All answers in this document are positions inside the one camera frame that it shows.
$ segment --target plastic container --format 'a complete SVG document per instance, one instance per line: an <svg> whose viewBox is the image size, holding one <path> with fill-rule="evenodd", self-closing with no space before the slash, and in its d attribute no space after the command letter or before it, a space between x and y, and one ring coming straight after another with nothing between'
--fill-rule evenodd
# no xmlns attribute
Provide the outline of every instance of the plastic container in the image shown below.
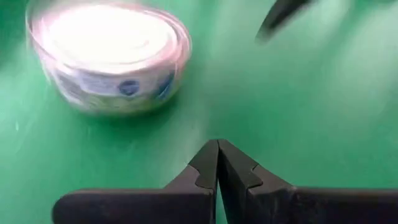
<svg viewBox="0 0 398 224"><path fill-rule="evenodd" d="M191 55L187 29L164 11L112 1L32 1L27 29L46 76L77 108L130 114L165 103Z"/></svg>

